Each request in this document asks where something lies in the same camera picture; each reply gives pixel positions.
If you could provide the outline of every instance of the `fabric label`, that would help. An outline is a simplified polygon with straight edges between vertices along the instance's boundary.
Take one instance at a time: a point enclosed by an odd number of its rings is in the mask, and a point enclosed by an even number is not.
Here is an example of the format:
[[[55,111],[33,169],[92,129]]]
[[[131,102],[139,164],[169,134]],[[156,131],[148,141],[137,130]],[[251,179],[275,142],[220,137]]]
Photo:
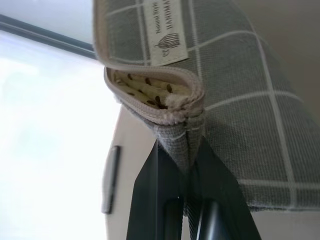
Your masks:
[[[151,65],[187,59],[180,0],[144,0],[143,7]]]

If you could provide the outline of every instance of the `bird cage logo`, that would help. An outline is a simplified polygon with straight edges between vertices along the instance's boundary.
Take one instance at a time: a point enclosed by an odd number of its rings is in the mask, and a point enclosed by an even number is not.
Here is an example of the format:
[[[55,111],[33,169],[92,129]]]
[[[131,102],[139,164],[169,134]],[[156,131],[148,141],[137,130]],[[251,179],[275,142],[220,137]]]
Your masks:
[[[165,35],[161,40],[158,42],[155,47],[159,47],[162,49],[163,57],[169,55],[169,49],[173,49],[180,46],[179,34],[178,33],[170,33]]]

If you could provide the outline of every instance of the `gray plaid fabric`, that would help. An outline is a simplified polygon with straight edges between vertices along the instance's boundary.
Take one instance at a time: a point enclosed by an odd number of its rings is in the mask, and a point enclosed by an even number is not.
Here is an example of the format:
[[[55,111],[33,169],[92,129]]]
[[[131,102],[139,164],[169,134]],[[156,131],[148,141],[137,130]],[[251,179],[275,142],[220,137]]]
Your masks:
[[[149,66],[142,3],[106,4],[110,58]],[[181,4],[189,59],[172,66],[190,70],[203,81],[204,135],[238,179],[248,205],[319,209],[320,128],[305,112],[268,45],[229,0]],[[183,134],[179,126],[174,131]],[[162,127],[156,134],[168,135]],[[167,151],[177,149],[172,144]]]

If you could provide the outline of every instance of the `white wall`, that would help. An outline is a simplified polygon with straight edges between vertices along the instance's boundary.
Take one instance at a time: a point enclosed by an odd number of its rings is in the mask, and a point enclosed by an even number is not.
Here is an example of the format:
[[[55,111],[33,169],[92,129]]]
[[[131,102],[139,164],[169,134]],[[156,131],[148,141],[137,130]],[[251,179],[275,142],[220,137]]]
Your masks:
[[[1,0],[0,14],[92,44],[92,0]]]

